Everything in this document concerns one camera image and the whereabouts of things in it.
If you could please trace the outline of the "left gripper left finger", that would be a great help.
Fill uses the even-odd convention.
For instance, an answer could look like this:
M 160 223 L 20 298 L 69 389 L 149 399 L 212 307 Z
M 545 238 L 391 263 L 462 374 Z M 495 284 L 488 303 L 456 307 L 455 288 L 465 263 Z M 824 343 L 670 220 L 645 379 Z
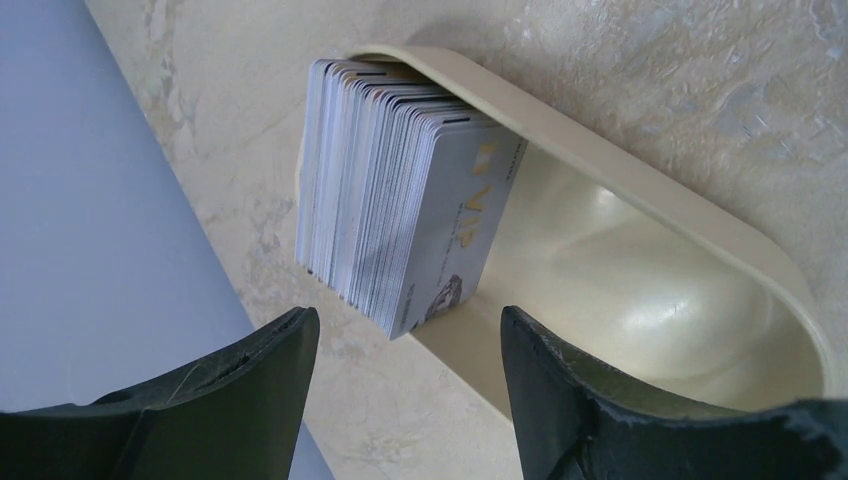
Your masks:
M 1 416 L 5 479 L 285 479 L 320 333 L 296 307 L 243 339 L 88 405 Z

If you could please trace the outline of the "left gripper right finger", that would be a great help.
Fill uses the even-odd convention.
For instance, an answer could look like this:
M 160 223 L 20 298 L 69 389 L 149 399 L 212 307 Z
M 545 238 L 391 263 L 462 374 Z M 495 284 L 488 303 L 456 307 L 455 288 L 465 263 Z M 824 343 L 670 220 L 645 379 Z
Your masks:
M 527 479 L 843 479 L 847 404 L 742 412 L 643 382 L 516 306 L 500 324 Z

